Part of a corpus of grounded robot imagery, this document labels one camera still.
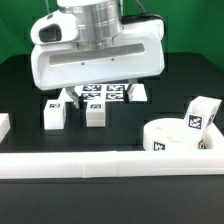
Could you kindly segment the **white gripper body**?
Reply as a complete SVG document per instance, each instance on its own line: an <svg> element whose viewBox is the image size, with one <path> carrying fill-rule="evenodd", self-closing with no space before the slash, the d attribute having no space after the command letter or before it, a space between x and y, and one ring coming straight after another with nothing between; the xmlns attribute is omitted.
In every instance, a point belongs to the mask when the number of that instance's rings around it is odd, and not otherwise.
<svg viewBox="0 0 224 224"><path fill-rule="evenodd" d="M160 19L123 24L108 10L55 11L33 25L32 74L41 90L155 76L164 69Z"/></svg>

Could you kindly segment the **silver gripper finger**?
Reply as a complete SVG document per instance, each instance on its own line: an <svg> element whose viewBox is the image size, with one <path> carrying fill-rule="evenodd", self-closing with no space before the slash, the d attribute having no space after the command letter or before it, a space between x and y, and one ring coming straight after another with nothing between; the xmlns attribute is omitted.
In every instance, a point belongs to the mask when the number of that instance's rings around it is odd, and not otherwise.
<svg viewBox="0 0 224 224"><path fill-rule="evenodd" d="M133 92L137 86L137 79L129 79L128 80L128 87L124 92L124 99L126 102L131 102L133 99Z"/></svg>
<svg viewBox="0 0 224 224"><path fill-rule="evenodd" d="M76 93L75 88L74 87L66 87L65 91L67 93L67 95L73 100L74 102L74 106L79 109L80 108L80 97L79 95Z"/></svg>

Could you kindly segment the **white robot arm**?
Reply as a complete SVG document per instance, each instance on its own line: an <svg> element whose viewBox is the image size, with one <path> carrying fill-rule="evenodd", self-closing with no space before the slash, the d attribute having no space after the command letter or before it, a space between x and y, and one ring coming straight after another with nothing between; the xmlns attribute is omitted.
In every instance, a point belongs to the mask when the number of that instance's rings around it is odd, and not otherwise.
<svg viewBox="0 0 224 224"><path fill-rule="evenodd" d="M30 36L35 85L64 88L75 103L78 85L134 81L161 74L165 24L149 15L123 17L120 0L57 0Z"/></svg>

